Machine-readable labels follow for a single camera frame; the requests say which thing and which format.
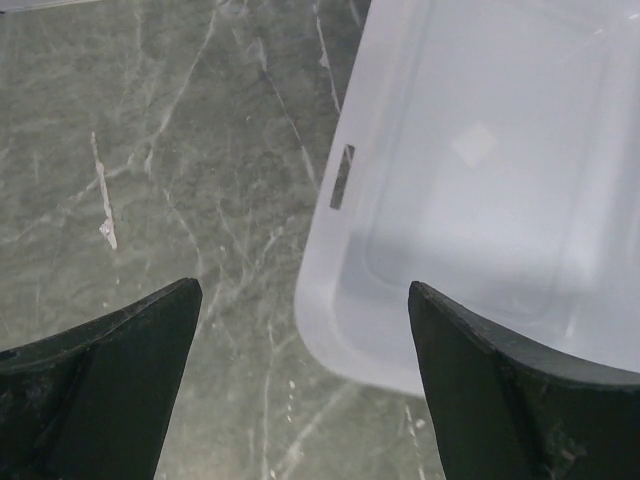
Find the white translucent plastic bin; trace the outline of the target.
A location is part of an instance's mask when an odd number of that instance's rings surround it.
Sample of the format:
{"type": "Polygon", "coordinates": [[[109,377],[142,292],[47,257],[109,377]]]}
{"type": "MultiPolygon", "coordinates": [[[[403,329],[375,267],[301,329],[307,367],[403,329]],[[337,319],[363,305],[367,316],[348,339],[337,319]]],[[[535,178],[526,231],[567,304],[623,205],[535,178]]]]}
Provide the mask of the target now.
{"type": "Polygon", "coordinates": [[[375,1],[294,299],[330,371],[411,395],[424,282],[639,367],[639,5],[375,1]]]}

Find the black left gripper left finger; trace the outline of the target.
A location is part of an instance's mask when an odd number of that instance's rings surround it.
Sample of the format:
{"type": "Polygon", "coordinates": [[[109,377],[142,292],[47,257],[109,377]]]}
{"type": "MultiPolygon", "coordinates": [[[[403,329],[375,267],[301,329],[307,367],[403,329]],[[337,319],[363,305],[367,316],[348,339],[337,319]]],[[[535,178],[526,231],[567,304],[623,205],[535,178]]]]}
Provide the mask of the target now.
{"type": "Polygon", "coordinates": [[[2,478],[153,478],[201,302],[199,282],[183,278],[3,351],[2,478]]]}

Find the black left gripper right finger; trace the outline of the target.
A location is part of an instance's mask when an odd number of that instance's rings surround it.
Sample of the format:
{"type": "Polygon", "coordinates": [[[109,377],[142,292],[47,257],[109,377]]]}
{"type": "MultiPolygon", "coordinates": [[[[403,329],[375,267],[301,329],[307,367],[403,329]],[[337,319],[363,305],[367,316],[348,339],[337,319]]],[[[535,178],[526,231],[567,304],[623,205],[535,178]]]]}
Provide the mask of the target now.
{"type": "Polygon", "coordinates": [[[636,373],[554,350],[419,281],[408,312],[446,478],[638,477],[636,373]]]}

